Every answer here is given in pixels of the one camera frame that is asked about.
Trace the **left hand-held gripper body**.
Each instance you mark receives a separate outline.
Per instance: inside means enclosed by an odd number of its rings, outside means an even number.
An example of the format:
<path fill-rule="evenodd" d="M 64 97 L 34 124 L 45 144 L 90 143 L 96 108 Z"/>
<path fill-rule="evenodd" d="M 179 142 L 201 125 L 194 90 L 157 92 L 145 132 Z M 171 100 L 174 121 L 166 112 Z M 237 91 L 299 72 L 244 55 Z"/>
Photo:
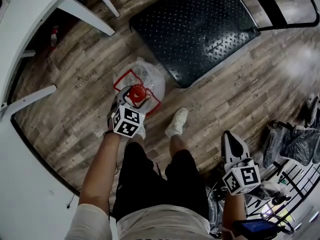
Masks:
<path fill-rule="evenodd" d="M 145 117 L 144 114 L 120 104 L 108 115 L 108 127 L 118 135 L 132 138 L 143 125 Z"/>

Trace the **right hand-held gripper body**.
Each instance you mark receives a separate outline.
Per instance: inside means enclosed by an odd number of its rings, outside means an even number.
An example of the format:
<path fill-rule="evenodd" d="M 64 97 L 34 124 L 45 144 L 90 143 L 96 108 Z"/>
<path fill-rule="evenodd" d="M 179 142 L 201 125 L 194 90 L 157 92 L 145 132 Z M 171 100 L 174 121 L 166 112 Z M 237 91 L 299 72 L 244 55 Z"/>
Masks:
<path fill-rule="evenodd" d="M 237 164 L 227 163 L 229 166 L 222 178 L 228 192 L 232 196 L 245 194 L 261 184 L 259 166 L 252 158 L 246 158 Z"/>

